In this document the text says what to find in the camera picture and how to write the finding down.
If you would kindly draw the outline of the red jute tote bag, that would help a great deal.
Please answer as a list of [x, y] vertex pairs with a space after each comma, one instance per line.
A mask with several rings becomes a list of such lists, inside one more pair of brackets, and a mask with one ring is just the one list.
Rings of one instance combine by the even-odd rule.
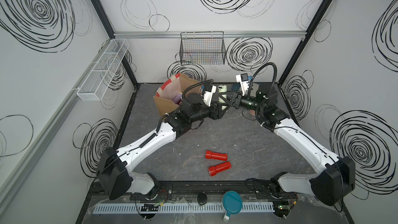
[[199, 83], [195, 79], [187, 77], [185, 74], [178, 73], [168, 79], [161, 87], [158, 88], [155, 96], [153, 97], [157, 110], [160, 116], [166, 113], [170, 114], [178, 108], [172, 102], [172, 99], [178, 92], [184, 92], [189, 86]]

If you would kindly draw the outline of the purple flashlight horizontal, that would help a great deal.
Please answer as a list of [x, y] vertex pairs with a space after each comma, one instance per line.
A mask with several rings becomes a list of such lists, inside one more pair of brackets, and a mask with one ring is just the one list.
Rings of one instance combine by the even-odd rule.
[[178, 92], [175, 97], [172, 99], [172, 102], [176, 105], [179, 105], [182, 100], [182, 92]]

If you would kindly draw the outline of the green flashlight horizontal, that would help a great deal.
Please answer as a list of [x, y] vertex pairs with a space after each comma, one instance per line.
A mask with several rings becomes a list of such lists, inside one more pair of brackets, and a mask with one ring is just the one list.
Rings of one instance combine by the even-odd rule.
[[218, 98], [218, 102], [219, 103], [225, 103], [225, 100], [224, 100], [224, 98], [226, 96], [225, 92], [227, 92], [227, 85], [219, 85], [218, 86], [218, 93], [219, 93], [219, 95], [221, 95]]

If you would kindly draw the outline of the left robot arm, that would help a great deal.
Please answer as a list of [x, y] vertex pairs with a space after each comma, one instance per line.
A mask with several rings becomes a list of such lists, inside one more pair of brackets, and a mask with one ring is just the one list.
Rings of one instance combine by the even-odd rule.
[[142, 138], [118, 149], [105, 149], [97, 167], [96, 179], [108, 198], [116, 200], [127, 193], [156, 198], [160, 191], [158, 180], [151, 173], [135, 172], [135, 167], [162, 146], [190, 131], [194, 122], [206, 118], [218, 120], [228, 108], [226, 102], [212, 101], [198, 93], [191, 93], [183, 97], [174, 111], [160, 117], [157, 127]]

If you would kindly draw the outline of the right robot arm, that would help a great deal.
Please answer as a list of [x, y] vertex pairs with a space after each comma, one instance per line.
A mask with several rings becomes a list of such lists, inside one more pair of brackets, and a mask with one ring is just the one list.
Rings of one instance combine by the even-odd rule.
[[312, 195], [328, 206], [333, 206], [354, 191], [354, 161], [330, 151], [302, 130], [277, 106], [276, 97], [266, 96], [262, 90], [258, 90], [256, 96], [232, 91], [227, 93], [225, 100], [231, 107], [255, 111], [262, 127], [285, 140], [313, 168], [313, 174], [279, 173], [272, 179], [278, 191]]

